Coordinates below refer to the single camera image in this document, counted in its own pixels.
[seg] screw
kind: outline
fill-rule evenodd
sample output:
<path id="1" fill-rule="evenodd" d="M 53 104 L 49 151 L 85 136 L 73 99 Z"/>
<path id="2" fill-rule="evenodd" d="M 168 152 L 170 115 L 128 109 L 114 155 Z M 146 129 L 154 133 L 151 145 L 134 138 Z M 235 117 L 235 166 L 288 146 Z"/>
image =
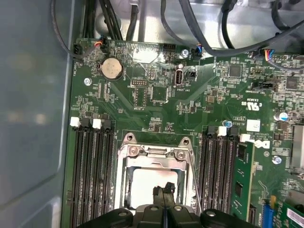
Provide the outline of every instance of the screw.
<path id="1" fill-rule="evenodd" d="M 183 58 L 188 58 L 189 56 L 189 51 L 187 49 L 183 49 L 180 53 L 180 55 L 183 57 Z"/>
<path id="2" fill-rule="evenodd" d="M 86 77 L 86 78 L 84 79 L 84 84 L 85 84 L 86 86 L 90 86 L 90 85 L 92 84 L 92 80 L 91 80 L 89 77 Z"/>
<path id="3" fill-rule="evenodd" d="M 130 149 L 129 149 L 129 154 L 130 154 L 131 156 L 136 156 L 136 155 L 138 154 L 138 149 L 137 149 L 137 147 L 136 147 L 136 146 L 130 147 Z"/>
<path id="4" fill-rule="evenodd" d="M 178 151 L 176 153 L 176 156 L 178 159 L 184 159 L 185 158 L 185 152 L 184 151 Z"/>
<path id="5" fill-rule="evenodd" d="M 177 210 L 177 211 L 181 211 L 182 207 L 181 206 L 175 206 L 174 207 L 174 210 Z"/>
<path id="6" fill-rule="evenodd" d="M 119 213 L 118 215 L 119 215 L 119 216 L 121 216 L 121 217 L 123 217 L 123 216 L 126 216 L 126 215 L 127 215 L 127 213 L 125 213 L 125 212 L 121 212 L 121 213 Z"/>
<path id="7" fill-rule="evenodd" d="M 280 158 L 279 156 L 273 156 L 272 158 L 272 163 L 275 165 L 281 164 L 282 162 L 282 158 Z"/>
<path id="8" fill-rule="evenodd" d="M 207 211 L 206 214 L 210 217 L 214 217 L 215 213 L 213 211 Z"/>

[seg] blue connector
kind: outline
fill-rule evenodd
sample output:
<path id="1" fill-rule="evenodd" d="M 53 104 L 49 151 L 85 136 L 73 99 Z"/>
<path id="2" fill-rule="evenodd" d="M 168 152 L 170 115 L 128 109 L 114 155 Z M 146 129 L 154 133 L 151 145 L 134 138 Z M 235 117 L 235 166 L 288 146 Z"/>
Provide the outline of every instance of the blue connector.
<path id="1" fill-rule="evenodd" d="M 270 208 L 270 205 L 265 204 L 263 206 L 263 224 L 262 228 L 272 228 L 273 224 L 273 217 L 274 217 L 274 210 Z"/>

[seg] cpu socket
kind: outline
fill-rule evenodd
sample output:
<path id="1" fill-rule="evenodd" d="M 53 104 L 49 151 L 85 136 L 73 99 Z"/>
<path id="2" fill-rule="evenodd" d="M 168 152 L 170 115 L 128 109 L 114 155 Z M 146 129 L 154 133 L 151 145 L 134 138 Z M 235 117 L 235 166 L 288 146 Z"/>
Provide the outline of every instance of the cpu socket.
<path id="1" fill-rule="evenodd" d="M 140 205 L 153 204 L 153 188 L 174 183 L 174 200 L 193 205 L 193 148 L 183 137 L 177 146 L 138 143 L 133 133 L 127 133 L 118 149 L 114 208 L 135 210 Z"/>

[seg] cable connector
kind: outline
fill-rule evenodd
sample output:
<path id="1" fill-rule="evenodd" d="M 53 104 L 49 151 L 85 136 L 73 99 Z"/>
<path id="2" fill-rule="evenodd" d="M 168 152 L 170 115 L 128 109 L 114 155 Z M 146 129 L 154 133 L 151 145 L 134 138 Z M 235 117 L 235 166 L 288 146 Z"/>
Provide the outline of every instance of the cable connector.
<path id="1" fill-rule="evenodd" d="M 225 0 L 221 8 L 222 13 L 232 11 L 237 1 L 238 0 Z"/>

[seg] integrated circuit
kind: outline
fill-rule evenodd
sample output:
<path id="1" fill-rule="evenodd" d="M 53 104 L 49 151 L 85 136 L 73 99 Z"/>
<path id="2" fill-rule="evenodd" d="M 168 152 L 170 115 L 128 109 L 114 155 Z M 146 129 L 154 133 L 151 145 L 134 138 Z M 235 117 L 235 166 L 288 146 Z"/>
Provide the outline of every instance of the integrated circuit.
<path id="1" fill-rule="evenodd" d="M 243 145 L 238 146 L 237 157 L 244 160 L 246 147 Z"/>
<path id="2" fill-rule="evenodd" d="M 214 103 L 214 96 L 207 96 L 207 103 Z"/>
<path id="3" fill-rule="evenodd" d="M 242 191 L 243 191 L 243 185 L 240 184 L 239 182 L 236 182 L 234 186 L 234 191 L 237 196 L 241 197 L 242 196 Z"/>
<path id="4" fill-rule="evenodd" d="M 294 77 L 294 76 L 287 77 L 286 89 L 297 89 L 297 85 L 298 85 L 297 77 Z"/>
<path id="5" fill-rule="evenodd" d="M 229 76 L 241 77 L 242 67 L 240 65 L 230 65 Z"/>

